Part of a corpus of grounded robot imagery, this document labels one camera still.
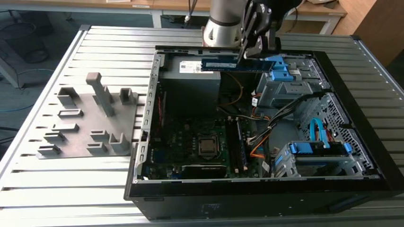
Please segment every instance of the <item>blue plastic latch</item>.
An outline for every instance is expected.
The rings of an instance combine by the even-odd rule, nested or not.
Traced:
[[[272,66],[271,75],[274,81],[294,81],[295,77],[291,76],[288,72],[288,64],[286,63],[280,55],[266,58],[267,61],[274,61],[275,65]]]
[[[298,150],[296,150],[296,147],[294,144],[290,145],[290,148],[291,148],[292,154],[296,154]]]
[[[350,143],[344,143],[344,148],[346,148],[348,154],[352,154],[352,146]]]
[[[291,144],[291,150],[292,153],[299,153],[299,154],[312,154],[314,150],[311,148],[310,143],[294,143]]]
[[[280,161],[284,159],[284,156],[279,156],[279,158],[275,161],[275,166],[278,166],[278,164],[280,163]]]

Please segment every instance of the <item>table leg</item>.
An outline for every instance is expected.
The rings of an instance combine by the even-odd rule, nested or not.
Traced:
[[[323,29],[320,31],[322,35],[331,35],[334,33],[335,27],[336,27],[340,19],[342,19],[340,16],[331,16],[328,21],[326,21],[326,24],[324,24]]]
[[[18,83],[18,74],[7,62],[0,58],[0,73],[15,88],[23,87],[23,83]]]
[[[162,10],[152,10],[152,19],[154,19],[154,27],[155,28],[162,28],[162,15],[163,11]]]

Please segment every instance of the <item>wooden table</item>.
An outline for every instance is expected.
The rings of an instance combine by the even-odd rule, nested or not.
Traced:
[[[16,10],[150,14],[156,28],[162,28],[162,15],[188,14],[188,0],[132,0],[122,3],[107,3],[106,0],[0,0],[0,4],[0,8]],[[208,17],[210,9],[211,0],[199,0],[194,15]],[[326,22],[320,34],[330,35],[347,11],[342,5],[330,9],[306,2],[298,15],[298,20]],[[295,14],[286,19],[295,20]]]

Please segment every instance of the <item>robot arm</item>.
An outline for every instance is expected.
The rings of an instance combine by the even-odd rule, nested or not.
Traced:
[[[242,48],[238,62],[247,58],[266,58],[279,54],[280,29],[286,14],[302,0],[248,0],[242,20]]]
[[[238,62],[279,53],[275,32],[288,11],[303,0],[214,0],[204,42],[212,47],[240,46]]]

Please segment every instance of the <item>floor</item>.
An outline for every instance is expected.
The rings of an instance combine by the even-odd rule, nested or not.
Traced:
[[[47,61],[36,64],[27,64],[16,55],[7,43],[0,39],[0,57],[12,65],[18,72],[30,69],[54,70],[66,53],[71,41],[83,24],[99,26],[131,26],[131,27],[154,27],[152,16],[135,14],[99,14],[99,13],[72,13],[72,20],[67,21],[68,15],[62,12],[50,12],[48,17],[55,29],[52,35],[43,37],[44,44],[50,51]],[[191,28],[200,28],[206,24],[206,19],[195,18]],[[11,25],[14,20],[8,13],[0,13],[0,29]],[[162,19],[163,27],[182,28],[182,23],[171,23],[167,18]],[[52,75],[50,71],[31,71],[19,76],[20,83],[24,83],[24,90],[14,88],[0,75],[0,127],[19,129],[30,113],[31,108],[15,112],[6,110],[27,107],[36,102],[47,81]],[[12,141],[15,131],[0,130],[0,158]]]

